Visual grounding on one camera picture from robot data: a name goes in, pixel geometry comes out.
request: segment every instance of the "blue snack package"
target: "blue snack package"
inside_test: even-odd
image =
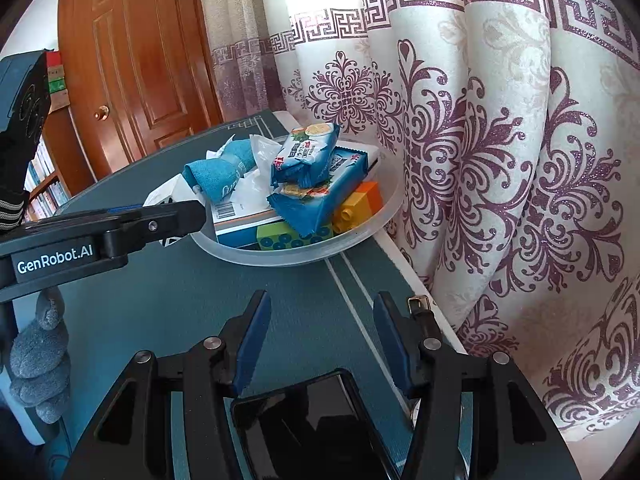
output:
[[[320,186],[303,189],[285,184],[267,197],[276,213],[300,236],[318,231],[367,174],[367,153],[359,150],[335,148],[330,162],[329,178]]]
[[[327,180],[339,132],[340,126],[335,123],[292,130],[271,165],[271,185],[295,182],[301,188],[309,188]]]
[[[198,184],[211,202],[217,204],[232,192],[238,180],[254,167],[251,141],[230,139],[218,150],[214,158],[185,164],[182,176],[191,189]]]

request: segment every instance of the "screw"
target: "screw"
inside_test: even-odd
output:
[[[204,340],[203,345],[207,350],[215,350],[216,348],[220,348],[222,346],[222,339],[217,336],[207,337]]]
[[[149,359],[151,359],[151,352],[149,350],[141,350],[140,352],[137,352],[133,356],[133,358],[139,365],[141,365],[142,363],[146,363],[147,361],[149,361]]]
[[[494,361],[499,365],[505,365],[509,362],[509,356],[504,352],[496,352],[494,354]]]
[[[442,346],[440,340],[434,337],[428,337],[422,342],[422,344],[427,350],[437,350]]]

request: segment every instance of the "green box with blue circles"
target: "green box with blue circles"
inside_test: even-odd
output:
[[[323,225],[315,233],[301,237],[286,222],[258,226],[257,238],[263,251],[277,251],[280,249],[294,249],[305,245],[317,244],[334,236],[331,223]]]

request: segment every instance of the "curtain fold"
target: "curtain fold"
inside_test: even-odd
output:
[[[229,118],[286,106],[397,156],[386,228],[469,352],[512,355],[568,440],[636,409],[640,58],[610,0],[204,7]]]

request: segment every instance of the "orange toy block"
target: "orange toy block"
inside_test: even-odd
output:
[[[377,182],[363,182],[334,211],[334,232],[341,234],[367,221],[382,209]]]

